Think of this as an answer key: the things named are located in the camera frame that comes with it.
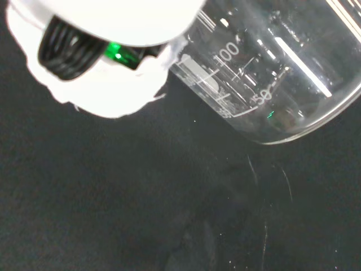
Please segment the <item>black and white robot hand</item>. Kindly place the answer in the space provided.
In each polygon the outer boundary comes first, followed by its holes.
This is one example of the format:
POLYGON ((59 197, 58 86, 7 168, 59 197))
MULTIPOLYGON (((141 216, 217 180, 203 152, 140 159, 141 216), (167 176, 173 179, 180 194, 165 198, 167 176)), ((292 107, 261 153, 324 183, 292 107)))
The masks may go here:
POLYGON ((204 1, 8 1, 29 73, 59 103, 117 119, 161 98, 204 1))

